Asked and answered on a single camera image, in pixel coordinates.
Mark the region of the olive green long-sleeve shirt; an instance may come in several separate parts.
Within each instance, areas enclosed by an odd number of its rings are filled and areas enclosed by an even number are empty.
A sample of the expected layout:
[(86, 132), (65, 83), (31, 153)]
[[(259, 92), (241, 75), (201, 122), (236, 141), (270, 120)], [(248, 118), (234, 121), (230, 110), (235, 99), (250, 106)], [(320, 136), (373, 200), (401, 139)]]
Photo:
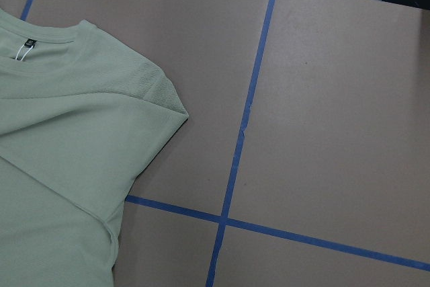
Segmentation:
[(172, 82), (97, 26), (1, 13), (1, 285), (112, 286), (134, 180), (188, 119)]

